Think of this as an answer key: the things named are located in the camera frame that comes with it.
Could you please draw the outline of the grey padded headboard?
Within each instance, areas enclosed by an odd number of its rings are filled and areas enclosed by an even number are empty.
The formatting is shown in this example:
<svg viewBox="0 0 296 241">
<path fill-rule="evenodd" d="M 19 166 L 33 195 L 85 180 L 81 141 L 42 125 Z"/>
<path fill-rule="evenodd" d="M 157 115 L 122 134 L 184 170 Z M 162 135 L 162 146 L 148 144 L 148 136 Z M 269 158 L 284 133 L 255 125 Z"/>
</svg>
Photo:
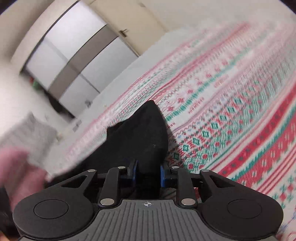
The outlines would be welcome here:
<svg viewBox="0 0 296 241">
<path fill-rule="evenodd" d="M 32 113 L 14 125 L 1 137 L 1 148 L 20 148 L 28 151 L 28 162 L 45 168 L 45 158 L 55 142 L 57 130 L 39 121 Z"/>
</svg>

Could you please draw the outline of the white grey wardrobe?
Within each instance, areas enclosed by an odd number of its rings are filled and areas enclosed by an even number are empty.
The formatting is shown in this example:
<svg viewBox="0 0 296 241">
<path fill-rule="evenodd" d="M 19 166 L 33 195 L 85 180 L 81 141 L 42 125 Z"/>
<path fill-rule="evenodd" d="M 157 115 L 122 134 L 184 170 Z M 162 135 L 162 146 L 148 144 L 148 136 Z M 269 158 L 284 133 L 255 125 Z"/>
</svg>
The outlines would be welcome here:
<svg viewBox="0 0 296 241">
<path fill-rule="evenodd" d="M 116 39 L 122 40 L 97 13 L 75 1 L 46 30 L 23 69 L 41 84 L 53 108 L 59 110 L 65 108 L 60 99 L 69 85 L 80 74 L 90 79 L 90 63 Z"/>
</svg>

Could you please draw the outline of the patterned red green blanket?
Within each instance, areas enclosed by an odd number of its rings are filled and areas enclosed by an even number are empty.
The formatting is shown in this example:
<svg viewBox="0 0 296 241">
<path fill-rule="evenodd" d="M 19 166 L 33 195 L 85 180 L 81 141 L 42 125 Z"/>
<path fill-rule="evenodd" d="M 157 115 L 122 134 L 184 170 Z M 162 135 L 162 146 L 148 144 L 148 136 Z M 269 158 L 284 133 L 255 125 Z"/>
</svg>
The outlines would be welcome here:
<svg viewBox="0 0 296 241">
<path fill-rule="evenodd" d="M 206 168 L 274 198 L 284 212 L 277 238 L 295 240 L 295 23 L 166 33 L 65 130 L 49 175 L 75 167 L 148 100 L 166 121 L 171 165 Z"/>
</svg>

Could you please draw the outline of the black pants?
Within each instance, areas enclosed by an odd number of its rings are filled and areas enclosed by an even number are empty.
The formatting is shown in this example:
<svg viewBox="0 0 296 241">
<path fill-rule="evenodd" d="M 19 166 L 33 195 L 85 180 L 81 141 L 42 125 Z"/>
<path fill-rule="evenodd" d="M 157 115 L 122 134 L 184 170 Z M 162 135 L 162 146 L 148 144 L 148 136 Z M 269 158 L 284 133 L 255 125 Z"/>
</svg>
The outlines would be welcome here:
<svg viewBox="0 0 296 241">
<path fill-rule="evenodd" d="M 168 152 L 166 122 L 154 101 L 145 102 L 130 118 L 107 128 L 106 141 L 74 168 L 55 177 L 53 186 L 89 169 L 106 173 L 137 161 L 135 197 L 158 199 L 161 195 L 160 166 Z"/>
</svg>

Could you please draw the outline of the cream door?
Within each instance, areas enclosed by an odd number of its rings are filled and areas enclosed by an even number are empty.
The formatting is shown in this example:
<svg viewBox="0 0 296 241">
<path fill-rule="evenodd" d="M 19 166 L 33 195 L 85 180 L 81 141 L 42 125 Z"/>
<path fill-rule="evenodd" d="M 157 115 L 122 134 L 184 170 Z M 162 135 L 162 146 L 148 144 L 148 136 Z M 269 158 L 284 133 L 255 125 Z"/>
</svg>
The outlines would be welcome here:
<svg viewBox="0 0 296 241">
<path fill-rule="evenodd" d="M 90 1 L 89 6 L 118 32 L 138 55 L 147 51 L 167 32 L 142 1 Z"/>
</svg>

